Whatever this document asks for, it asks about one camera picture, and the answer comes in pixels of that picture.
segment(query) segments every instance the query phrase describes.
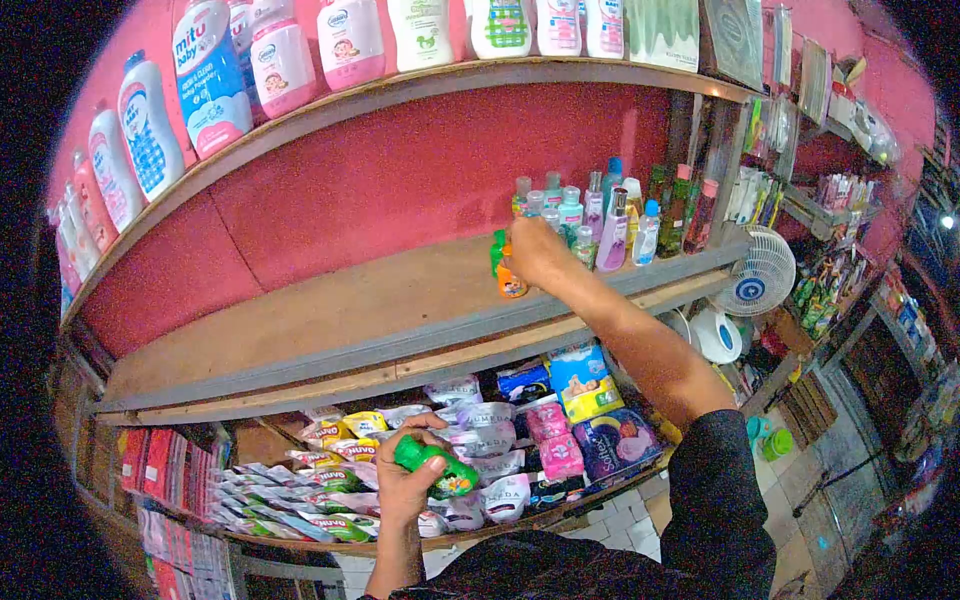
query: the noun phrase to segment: green bottle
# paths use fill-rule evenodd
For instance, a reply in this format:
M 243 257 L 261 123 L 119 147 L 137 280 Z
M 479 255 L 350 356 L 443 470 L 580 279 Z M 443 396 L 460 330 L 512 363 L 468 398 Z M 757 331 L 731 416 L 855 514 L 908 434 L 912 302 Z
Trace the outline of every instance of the green bottle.
M 493 232 L 493 245 L 490 246 L 490 270 L 496 278 L 496 266 L 500 264 L 503 258 L 503 245 L 507 243 L 507 230 L 498 229 Z
M 437 445 L 423 445 L 413 437 L 405 435 L 400 438 L 394 451 L 394 461 L 411 472 L 434 456 L 443 456 L 446 459 L 446 468 L 444 474 L 430 487 L 430 497 L 444 500 L 455 495 L 464 495 L 477 485 L 480 478 L 477 471 Z

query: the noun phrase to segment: green container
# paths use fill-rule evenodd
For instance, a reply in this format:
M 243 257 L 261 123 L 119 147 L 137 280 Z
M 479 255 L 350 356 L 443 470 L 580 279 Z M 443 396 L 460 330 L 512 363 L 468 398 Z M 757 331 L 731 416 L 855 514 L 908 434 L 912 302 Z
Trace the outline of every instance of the green container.
M 793 449 L 793 434 L 786 429 L 773 432 L 763 443 L 763 458 L 772 463 Z

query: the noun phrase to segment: wooden shelf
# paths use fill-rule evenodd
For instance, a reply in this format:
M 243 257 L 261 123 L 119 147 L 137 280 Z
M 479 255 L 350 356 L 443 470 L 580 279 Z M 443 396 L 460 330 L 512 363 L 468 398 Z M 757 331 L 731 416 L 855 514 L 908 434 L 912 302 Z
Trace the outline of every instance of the wooden shelf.
M 454 92 L 514 84 L 601 83 L 679 89 L 744 103 L 756 93 L 709 77 L 624 60 L 526 57 L 473 60 L 403 73 L 324 96 L 266 123 L 199 162 L 150 203 L 104 252 L 60 324 L 67 331 L 109 270 L 151 229 L 210 184 L 270 151 L 362 114 Z
M 752 243 L 728 232 L 720 248 L 606 281 L 655 314 L 713 294 Z M 114 424 L 263 416 L 414 388 L 591 335 L 551 296 L 500 297 L 490 242 L 402 252 L 207 315 L 117 361 L 93 409 Z
M 661 470 L 666 467 L 665 460 L 658 460 L 653 466 L 641 472 L 636 477 L 632 477 L 627 481 L 619 483 L 615 486 L 610 486 L 609 488 L 602 490 L 597 493 L 593 493 L 589 496 L 583 497 L 576 502 L 569 502 L 563 506 L 557 507 L 555 509 L 540 513 L 539 515 L 528 516 L 522 518 L 521 520 L 514 523 L 504 523 L 502 525 L 494 525 L 493 527 L 483 527 L 482 529 L 477 529 L 476 531 L 466 531 L 459 534 L 450 534 L 446 536 L 439 536 L 437 538 L 428 538 L 421 541 L 423 546 L 423 551 L 427 552 L 429 550 L 436 550 L 439 548 L 449 548 L 456 543 L 461 543 L 464 541 L 473 541 L 473 540 L 485 540 L 486 538 L 492 538 L 500 534 L 519 531 L 523 529 L 548 529 L 549 527 L 559 523 L 560 521 L 571 518 L 575 516 L 584 515 L 593 508 L 596 508 L 601 503 L 610 500 L 612 497 L 620 495 L 636 486 L 640 485 L 647 479 L 655 476 Z M 376 556 L 376 543 L 322 543 L 318 541 L 296 541 L 296 540 L 280 540 L 277 538 L 264 538 L 261 536 L 246 536 L 241 534 L 227 533 L 229 538 L 235 540 L 246 541 L 249 543 L 256 543 L 261 545 L 275 546 L 279 548 L 286 548 L 288 550 L 296 550 L 300 552 L 338 552 L 340 554 L 347 554 L 350 556 L 363 556 L 363 557 L 375 557 Z

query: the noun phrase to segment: orange bottle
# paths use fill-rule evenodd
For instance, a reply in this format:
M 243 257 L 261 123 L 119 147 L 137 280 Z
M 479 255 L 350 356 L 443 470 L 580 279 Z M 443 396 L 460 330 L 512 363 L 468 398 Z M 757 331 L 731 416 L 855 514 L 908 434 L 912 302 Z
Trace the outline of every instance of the orange bottle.
M 505 244 L 503 247 L 503 257 L 507 258 L 514 255 L 514 247 Z M 500 296 L 504 298 L 519 298 L 527 293 L 528 287 L 525 281 L 518 279 L 510 269 L 503 266 L 503 259 L 496 266 L 496 282 L 500 288 Z

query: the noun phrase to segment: mitu baby powder bottle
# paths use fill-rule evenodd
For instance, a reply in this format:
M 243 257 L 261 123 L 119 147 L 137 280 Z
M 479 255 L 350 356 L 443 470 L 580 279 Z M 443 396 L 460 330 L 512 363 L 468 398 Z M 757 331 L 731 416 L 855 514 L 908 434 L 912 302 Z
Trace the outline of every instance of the mitu baby powder bottle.
M 183 175 L 183 152 L 163 104 L 160 69 L 137 51 L 124 64 L 117 112 L 133 172 L 148 202 Z
M 317 37 L 330 89 L 364 84 L 387 70 L 375 0 L 321 0 Z
M 224 0 L 194 0 L 174 30 L 183 121 L 197 156 L 213 156 L 253 129 L 250 97 L 229 32 Z
M 289 0 L 254 0 L 250 49 L 256 93 L 271 119 L 317 96 L 317 74 Z
M 116 110 L 107 108 L 107 101 L 101 100 L 90 125 L 86 149 L 110 219 L 120 233 L 143 210 L 143 194 L 130 172 L 122 140 Z

